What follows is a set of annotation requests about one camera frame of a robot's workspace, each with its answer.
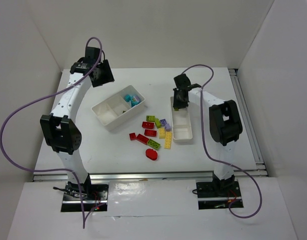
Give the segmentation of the small teal lego brick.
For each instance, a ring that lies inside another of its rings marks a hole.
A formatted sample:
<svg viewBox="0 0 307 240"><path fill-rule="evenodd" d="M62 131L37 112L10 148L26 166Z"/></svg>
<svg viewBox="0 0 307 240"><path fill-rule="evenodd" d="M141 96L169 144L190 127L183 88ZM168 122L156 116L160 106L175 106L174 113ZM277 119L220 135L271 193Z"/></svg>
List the small teal lego brick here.
<svg viewBox="0 0 307 240"><path fill-rule="evenodd" d="M124 100L125 100L126 102L130 102L130 101L132 100L132 96L129 95L129 94L127 94L127 95L124 96Z"/></svg>

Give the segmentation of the teal rounded printed lego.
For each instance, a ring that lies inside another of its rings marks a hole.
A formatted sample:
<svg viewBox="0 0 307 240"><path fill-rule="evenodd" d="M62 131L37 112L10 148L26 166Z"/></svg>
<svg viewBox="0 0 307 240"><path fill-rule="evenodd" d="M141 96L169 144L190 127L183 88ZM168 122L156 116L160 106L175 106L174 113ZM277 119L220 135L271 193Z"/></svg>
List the teal rounded printed lego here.
<svg viewBox="0 0 307 240"><path fill-rule="evenodd" d="M130 96L131 107L135 107L141 103L141 99L137 95Z"/></svg>

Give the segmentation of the red long lego brick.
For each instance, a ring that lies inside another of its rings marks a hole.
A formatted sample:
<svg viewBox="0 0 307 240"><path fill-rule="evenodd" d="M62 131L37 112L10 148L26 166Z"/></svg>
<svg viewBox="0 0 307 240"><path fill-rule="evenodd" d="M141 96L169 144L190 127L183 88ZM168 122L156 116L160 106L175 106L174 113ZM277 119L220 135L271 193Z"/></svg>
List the red long lego brick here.
<svg viewBox="0 0 307 240"><path fill-rule="evenodd" d="M149 142L149 138L147 138L146 136L142 135L142 134L138 134L136 136L136 140L139 141L140 143L147 145Z"/></svg>

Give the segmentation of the small red lego brick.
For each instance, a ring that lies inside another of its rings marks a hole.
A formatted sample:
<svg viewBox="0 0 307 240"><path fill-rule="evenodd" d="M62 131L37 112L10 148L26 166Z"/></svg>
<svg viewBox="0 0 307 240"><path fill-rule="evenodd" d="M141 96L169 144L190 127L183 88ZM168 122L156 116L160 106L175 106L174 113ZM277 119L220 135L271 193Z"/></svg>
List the small red lego brick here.
<svg viewBox="0 0 307 240"><path fill-rule="evenodd" d="M137 139L136 133L135 133L135 132L130 133L130 134L129 134L129 139L130 139L131 141L136 140L136 139Z"/></svg>

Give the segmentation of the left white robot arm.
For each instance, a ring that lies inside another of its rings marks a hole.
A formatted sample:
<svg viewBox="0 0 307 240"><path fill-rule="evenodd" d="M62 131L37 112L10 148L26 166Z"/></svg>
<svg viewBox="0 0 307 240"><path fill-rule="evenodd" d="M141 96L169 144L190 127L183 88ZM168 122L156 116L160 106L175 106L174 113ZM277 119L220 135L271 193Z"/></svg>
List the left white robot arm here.
<svg viewBox="0 0 307 240"><path fill-rule="evenodd" d="M103 50L86 47L85 55L70 68L67 90L48 115L42 115L40 125L46 144L57 153L67 169L66 192L82 192L89 196L92 184L79 152L82 133L76 126L79 107L90 87L96 88L114 82L107 59L102 59Z"/></svg>

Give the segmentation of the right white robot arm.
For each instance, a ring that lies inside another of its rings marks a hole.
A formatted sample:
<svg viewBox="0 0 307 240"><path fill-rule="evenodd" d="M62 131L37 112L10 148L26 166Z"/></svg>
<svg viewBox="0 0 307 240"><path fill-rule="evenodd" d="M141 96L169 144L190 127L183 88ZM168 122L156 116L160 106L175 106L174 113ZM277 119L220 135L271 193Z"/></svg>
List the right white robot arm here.
<svg viewBox="0 0 307 240"><path fill-rule="evenodd" d="M191 102L200 107L202 114L208 113L210 136L217 143L219 156L215 158L211 186L207 189L220 196L229 191L235 182L234 151L243 131L237 104L234 100L225 101L202 90L199 84L192 84L184 73L174 77L174 82L174 109L184 109Z"/></svg>

